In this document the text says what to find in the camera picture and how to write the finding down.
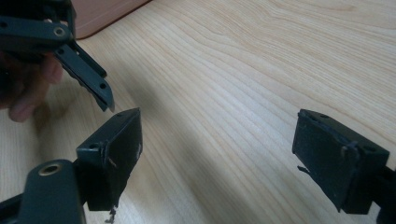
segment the wooden table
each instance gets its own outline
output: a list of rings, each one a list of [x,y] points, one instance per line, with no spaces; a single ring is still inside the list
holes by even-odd
[[[338,119],[396,166],[394,1],[154,0],[80,45],[144,152],[117,223],[375,223],[339,214],[291,153],[300,108]],[[32,119],[1,114],[0,199],[42,161],[76,158],[103,113],[74,79]],[[107,213],[87,213],[102,223]]]

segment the black plastic housing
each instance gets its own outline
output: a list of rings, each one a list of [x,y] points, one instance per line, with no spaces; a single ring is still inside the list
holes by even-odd
[[[299,113],[292,152],[338,211],[367,214],[389,152],[317,112]]]

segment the finger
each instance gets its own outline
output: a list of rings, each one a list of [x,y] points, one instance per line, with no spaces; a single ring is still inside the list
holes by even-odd
[[[26,79],[26,88],[15,99],[8,110],[9,117],[17,122],[24,122],[40,105],[49,89],[50,84],[40,75],[38,67],[33,67],[31,75]]]
[[[0,93],[0,109],[9,108],[11,103],[20,95],[23,91],[23,83],[14,82],[11,88]]]
[[[62,66],[53,55],[46,55],[40,64],[41,74],[49,83],[56,84],[62,78]]]

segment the human hand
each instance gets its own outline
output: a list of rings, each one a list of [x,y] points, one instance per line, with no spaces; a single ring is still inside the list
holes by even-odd
[[[0,68],[8,71],[10,80],[9,86],[0,89],[0,109],[8,108],[9,117],[17,122],[24,122],[33,114],[44,101],[50,84],[59,83],[63,74],[53,54],[46,54],[41,64],[34,64],[22,63],[0,51]]]

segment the black plastic part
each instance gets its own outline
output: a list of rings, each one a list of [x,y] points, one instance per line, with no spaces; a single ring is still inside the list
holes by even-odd
[[[78,147],[75,165],[79,188],[91,211],[110,211],[118,206],[142,148],[139,109],[113,116]]]
[[[71,77],[114,111],[106,71],[75,41],[76,12],[70,0],[0,1],[0,50],[24,63],[41,63],[54,52]]]
[[[51,52],[72,39],[61,23],[0,16],[0,49],[4,51]]]
[[[102,110],[114,110],[113,93],[103,79],[106,76],[105,70],[76,43],[71,46],[73,49],[64,45],[55,51],[64,69],[93,95]]]
[[[12,224],[18,221],[22,195],[7,199],[0,203],[0,224]]]
[[[326,115],[302,109],[292,152],[338,211],[368,213],[388,151]]]
[[[375,182],[374,201],[381,207],[377,223],[396,223],[396,172],[386,167]]]
[[[49,161],[29,173],[18,223],[85,223],[78,183],[71,161]]]

